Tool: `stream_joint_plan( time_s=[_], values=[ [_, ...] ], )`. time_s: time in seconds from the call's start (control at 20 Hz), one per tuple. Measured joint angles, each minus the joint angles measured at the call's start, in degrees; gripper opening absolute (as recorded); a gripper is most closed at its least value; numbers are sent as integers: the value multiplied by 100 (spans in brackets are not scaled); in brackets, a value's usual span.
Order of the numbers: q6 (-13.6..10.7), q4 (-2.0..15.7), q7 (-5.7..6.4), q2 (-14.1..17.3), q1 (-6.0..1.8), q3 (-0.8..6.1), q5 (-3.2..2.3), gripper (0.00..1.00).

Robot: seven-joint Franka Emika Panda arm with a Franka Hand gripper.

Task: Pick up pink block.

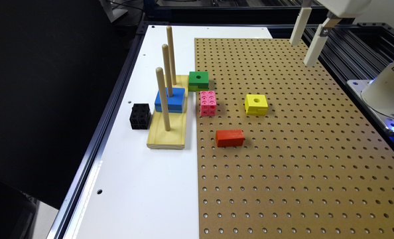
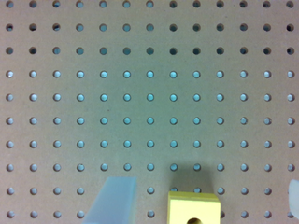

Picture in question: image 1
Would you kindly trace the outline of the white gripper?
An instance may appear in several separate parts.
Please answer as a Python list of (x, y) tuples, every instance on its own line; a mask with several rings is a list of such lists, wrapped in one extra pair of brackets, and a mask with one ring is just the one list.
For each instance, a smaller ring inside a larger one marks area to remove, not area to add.
[[(341, 21), (341, 18), (359, 17), (366, 11), (371, 0), (318, 0), (318, 2), (339, 18), (328, 17), (321, 25), (318, 26), (303, 61), (307, 67), (312, 67), (316, 64), (316, 61), (328, 40), (328, 35), (332, 28)], [(289, 41), (293, 46), (299, 44), (311, 11), (311, 7), (302, 7), (300, 9)]]

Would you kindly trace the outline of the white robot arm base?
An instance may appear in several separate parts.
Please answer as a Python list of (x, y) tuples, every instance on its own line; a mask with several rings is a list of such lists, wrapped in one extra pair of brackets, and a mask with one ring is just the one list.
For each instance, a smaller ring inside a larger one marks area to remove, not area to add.
[(394, 61), (373, 80), (349, 80), (347, 84), (385, 130), (394, 133)]

